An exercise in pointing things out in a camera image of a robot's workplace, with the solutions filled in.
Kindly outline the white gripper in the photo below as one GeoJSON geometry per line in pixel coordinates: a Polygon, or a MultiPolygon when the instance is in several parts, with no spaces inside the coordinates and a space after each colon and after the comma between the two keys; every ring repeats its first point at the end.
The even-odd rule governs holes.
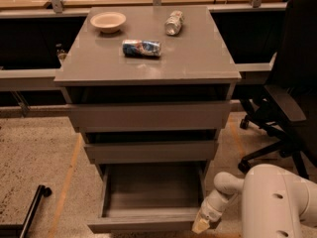
{"type": "Polygon", "coordinates": [[[222,217],[233,198],[233,194],[225,194],[213,189],[204,198],[200,212],[197,213],[191,230],[196,234],[206,231],[210,227],[209,222],[217,222],[222,217]]]}

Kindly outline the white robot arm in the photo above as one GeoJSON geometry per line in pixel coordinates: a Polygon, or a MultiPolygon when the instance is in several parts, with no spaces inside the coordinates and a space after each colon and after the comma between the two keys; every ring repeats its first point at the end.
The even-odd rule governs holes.
{"type": "Polygon", "coordinates": [[[244,178],[221,172],[192,225],[199,234],[242,197],[243,238],[303,238],[303,225],[317,226],[317,183],[274,165],[257,165],[244,178]]]}

